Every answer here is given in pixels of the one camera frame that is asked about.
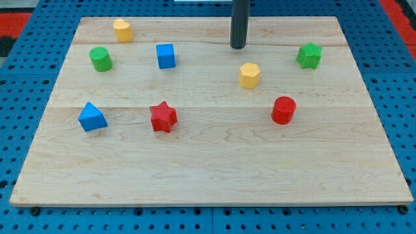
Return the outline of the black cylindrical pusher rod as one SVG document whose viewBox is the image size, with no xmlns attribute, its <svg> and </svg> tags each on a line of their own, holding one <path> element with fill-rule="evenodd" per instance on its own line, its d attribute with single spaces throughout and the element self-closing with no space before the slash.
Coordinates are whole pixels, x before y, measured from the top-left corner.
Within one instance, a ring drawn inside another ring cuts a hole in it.
<svg viewBox="0 0 416 234">
<path fill-rule="evenodd" d="M 250 0 L 233 0 L 229 44 L 233 49 L 242 49 L 246 45 Z"/>
</svg>

